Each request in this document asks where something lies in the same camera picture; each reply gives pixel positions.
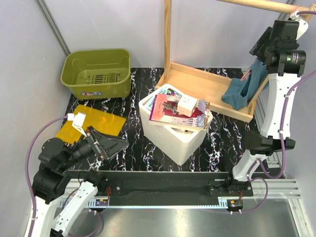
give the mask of blue cloth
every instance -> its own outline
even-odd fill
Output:
[[[267,66],[258,59],[250,66],[250,69],[251,75],[247,79],[241,81],[233,78],[222,96],[222,101],[230,104],[234,110],[240,110],[248,105],[248,100],[254,96],[260,83],[268,74]]]

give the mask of gray wall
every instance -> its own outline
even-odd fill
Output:
[[[71,52],[126,48],[133,67],[163,67],[164,0],[45,0]],[[215,0],[173,0],[171,61],[246,68],[278,13]]]
[[[298,0],[297,5],[309,6],[310,0]],[[307,63],[304,76],[316,70],[316,17],[309,23],[308,31],[298,40],[301,50],[306,51]],[[315,118],[316,118],[316,76],[301,84],[295,94],[291,116],[291,138],[296,140],[296,147],[287,151],[286,174],[295,178],[307,211],[310,224],[316,234],[316,157],[315,157]],[[265,106],[268,104],[269,90],[264,90],[261,97]]]
[[[0,1],[0,232],[22,236],[31,198],[24,176],[27,148],[35,133],[65,113],[70,97],[59,77],[65,56],[34,0]],[[48,129],[32,152],[31,177]]]

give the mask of wooden rack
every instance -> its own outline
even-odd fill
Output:
[[[290,14],[296,6],[288,5],[267,0],[219,0],[260,8],[269,11]],[[267,84],[269,78],[259,86],[257,92],[249,101],[248,105],[241,110],[234,110],[231,105],[222,101],[221,97],[228,89],[231,79],[208,73],[195,68],[187,67],[178,63],[170,62],[170,37],[171,37],[171,7],[172,0],[164,0],[164,73],[157,86],[170,84],[185,94],[198,99],[210,102],[210,110],[224,114],[245,122],[250,122],[253,118],[257,98]],[[299,7],[299,11],[316,10],[316,5],[312,4],[309,8]],[[304,16],[310,20],[311,15]]]

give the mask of green plastic basket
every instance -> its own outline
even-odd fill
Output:
[[[124,49],[74,52],[66,58],[61,82],[80,99],[127,97],[130,55]]]

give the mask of white bin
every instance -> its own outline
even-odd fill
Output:
[[[162,88],[170,88],[179,94],[183,94],[169,84],[163,85]],[[202,144],[207,132],[202,130],[200,132],[188,131],[187,133],[184,133],[176,128],[149,124],[151,111],[145,108],[145,104],[154,96],[154,94],[155,92],[151,93],[139,102],[144,134],[176,164],[183,165],[192,153]],[[209,128],[212,119],[213,116],[210,113],[207,128]]]

